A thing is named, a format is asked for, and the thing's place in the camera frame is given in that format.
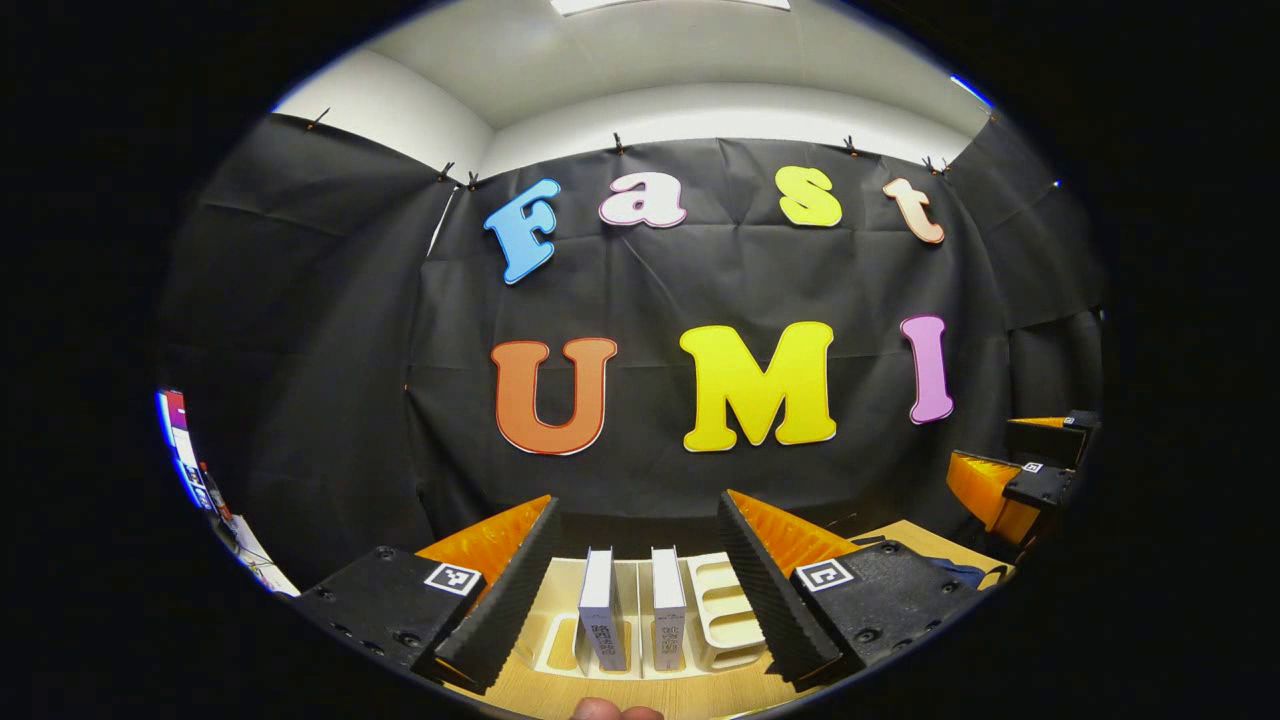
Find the pink letter i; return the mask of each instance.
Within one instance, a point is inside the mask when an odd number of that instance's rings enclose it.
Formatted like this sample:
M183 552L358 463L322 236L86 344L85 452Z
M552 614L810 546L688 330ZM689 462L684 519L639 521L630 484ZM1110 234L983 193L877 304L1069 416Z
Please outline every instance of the pink letter i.
M955 404L947 395L947 373L942 366L942 318L916 315L902 320L902 334L911 342L915 357L915 405L911 421L916 425L941 420L951 414Z

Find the white ceiling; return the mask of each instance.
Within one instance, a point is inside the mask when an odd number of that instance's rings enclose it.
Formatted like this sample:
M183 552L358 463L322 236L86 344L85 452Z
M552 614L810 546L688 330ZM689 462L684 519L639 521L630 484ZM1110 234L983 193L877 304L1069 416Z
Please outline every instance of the white ceiling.
M984 106L946 69L840 0L777 10L645 0L561 17L549 0L454 0L374 40L493 129L549 110L671 85L812 87L902 108L972 136Z

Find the white wall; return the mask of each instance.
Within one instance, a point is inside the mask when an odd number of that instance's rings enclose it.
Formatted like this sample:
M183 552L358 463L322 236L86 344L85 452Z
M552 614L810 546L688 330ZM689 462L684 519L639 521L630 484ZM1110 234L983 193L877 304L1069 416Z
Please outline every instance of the white wall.
M493 140L479 115L422 76L370 50L356 50L294 88L276 113L321 120L467 179Z
M530 163L623 145L696 137L854 145L919 164L955 159L972 136L881 102L781 85L680 85L596 97L498 131L480 177Z
M781 85L681 85L558 108L494 132L452 95L371 50L337 60L276 108L367 137L433 168L454 161L465 182L531 163L625 145L699 137L776 138L854 145L913 163L954 159L972 136L908 110L822 90Z

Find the orange letter u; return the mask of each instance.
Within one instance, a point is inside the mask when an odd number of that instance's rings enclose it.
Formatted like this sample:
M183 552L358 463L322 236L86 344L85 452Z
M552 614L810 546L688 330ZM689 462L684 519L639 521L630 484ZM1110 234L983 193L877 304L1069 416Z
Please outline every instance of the orange letter u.
M535 341L504 342L490 357L498 365L498 430L507 442L538 455L573 455L586 450L604 428L604 364L618 343L603 337L571 340L564 357L573 361L573 416L563 425L538 419L538 366L550 355Z

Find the book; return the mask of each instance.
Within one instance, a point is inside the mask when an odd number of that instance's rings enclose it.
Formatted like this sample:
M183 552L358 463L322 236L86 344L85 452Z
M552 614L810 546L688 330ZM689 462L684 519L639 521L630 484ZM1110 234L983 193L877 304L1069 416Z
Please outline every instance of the book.
M684 666L685 583L676 548L650 548L653 557L653 666L680 670Z
M626 643L620 633L618 583L613 571L613 550L588 550L582 573L582 593L577 616L586 632L600 669L611 673L627 670Z

